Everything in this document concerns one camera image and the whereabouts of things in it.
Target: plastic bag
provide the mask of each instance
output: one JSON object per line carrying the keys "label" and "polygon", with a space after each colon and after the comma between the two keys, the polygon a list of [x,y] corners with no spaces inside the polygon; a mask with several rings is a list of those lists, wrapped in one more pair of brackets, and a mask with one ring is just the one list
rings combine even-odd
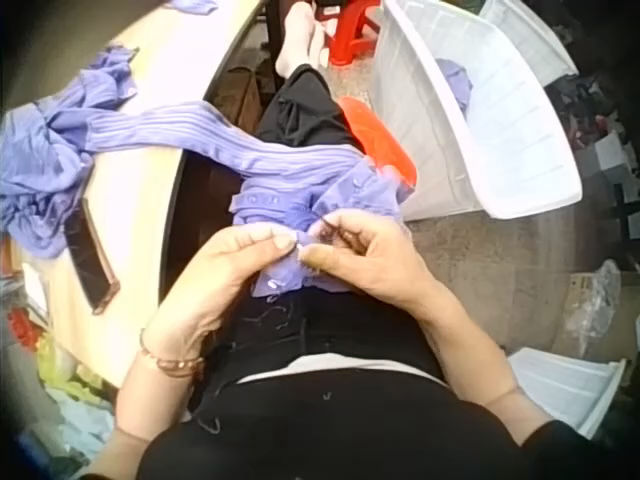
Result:
{"label": "plastic bag", "polygon": [[569,316],[565,329],[578,338],[581,357],[590,343],[602,338],[609,330],[620,303],[620,282],[620,270],[610,259],[605,260],[594,273],[572,276],[573,290],[567,299]]}

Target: woman's left hand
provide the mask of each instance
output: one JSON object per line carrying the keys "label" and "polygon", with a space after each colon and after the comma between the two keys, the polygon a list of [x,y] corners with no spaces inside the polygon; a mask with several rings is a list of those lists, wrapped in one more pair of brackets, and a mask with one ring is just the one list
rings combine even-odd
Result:
{"label": "woman's left hand", "polygon": [[289,253],[295,242],[292,230],[273,223],[228,227],[213,235],[191,259],[145,330],[147,347],[155,355],[176,358],[197,350],[198,339],[220,328],[223,312],[243,283]]}

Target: white plastic basket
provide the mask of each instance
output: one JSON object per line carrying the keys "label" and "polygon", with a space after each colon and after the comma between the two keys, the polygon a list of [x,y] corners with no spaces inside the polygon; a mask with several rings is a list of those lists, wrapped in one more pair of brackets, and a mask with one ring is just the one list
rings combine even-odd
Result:
{"label": "white plastic basket", "polygon": [[[383,4],[369,94],[418,170],[405,219],[481,208],[515,218],[580,200],[556,113],[500,30],[444,3]],[[473,90],[466,120],[435,58],[467,69]]]}
{"label": "white plastic basket", "polygon": [[509,363],[531,400],[591,438],[609,409],[626,362],[593,363],[523,348],[509,356]]}
{"label": "white plastic basket", "polygon": [[543,87],[563,75],[578,74],[553,30],[520,0],[487,0],[480,17],[509,37]]}

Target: bracelet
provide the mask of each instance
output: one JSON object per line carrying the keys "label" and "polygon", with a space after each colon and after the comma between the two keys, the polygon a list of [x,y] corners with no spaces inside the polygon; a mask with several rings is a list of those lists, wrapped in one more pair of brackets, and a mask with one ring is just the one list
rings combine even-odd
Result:
{"label": "bracelet", "polygon": [[142,340],[143,333],[144,328],[140,330],[140,353],[143,357],[150,360],[162,373],[172,378],[184,378],[202,373],[204,358],[197,357],[186,360],[163,360],[158,358],[144,345],[144,341]]}

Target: black sleeve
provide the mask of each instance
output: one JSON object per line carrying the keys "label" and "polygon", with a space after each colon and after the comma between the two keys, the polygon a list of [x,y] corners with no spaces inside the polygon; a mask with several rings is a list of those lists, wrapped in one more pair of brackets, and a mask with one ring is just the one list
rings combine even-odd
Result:
{"label": "black sleeve", "polygon": [[558,420],[536,430],[524,442],[522,450],[532,465],[535,479],[603,479],[615,471],[605,448]]}

